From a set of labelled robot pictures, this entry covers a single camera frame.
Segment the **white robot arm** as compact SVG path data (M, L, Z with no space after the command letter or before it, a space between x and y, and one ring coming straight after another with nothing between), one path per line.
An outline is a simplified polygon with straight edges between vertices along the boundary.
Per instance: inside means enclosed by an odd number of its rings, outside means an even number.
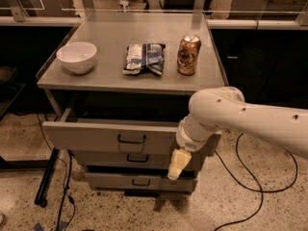
M233 87L195 92L189 101L189 114L176 132L167 178L176 180L208 139L221 129L245 132L308 158L308 111L269 105L249 104Z

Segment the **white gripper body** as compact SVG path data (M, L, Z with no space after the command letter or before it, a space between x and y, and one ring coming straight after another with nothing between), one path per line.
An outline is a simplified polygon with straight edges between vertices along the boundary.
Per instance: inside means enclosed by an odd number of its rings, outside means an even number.
M213 151L221 137L217 128L202 125L192 115L187 115L179 122L176 132L176 142L181 149L197 152L205 146Z

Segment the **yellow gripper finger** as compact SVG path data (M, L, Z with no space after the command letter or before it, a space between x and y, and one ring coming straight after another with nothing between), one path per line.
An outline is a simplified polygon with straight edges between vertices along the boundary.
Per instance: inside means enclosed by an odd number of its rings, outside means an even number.
M184 149L175 149L171 156L167 178L170 180L177 180L191 158L192 154L190 152Z

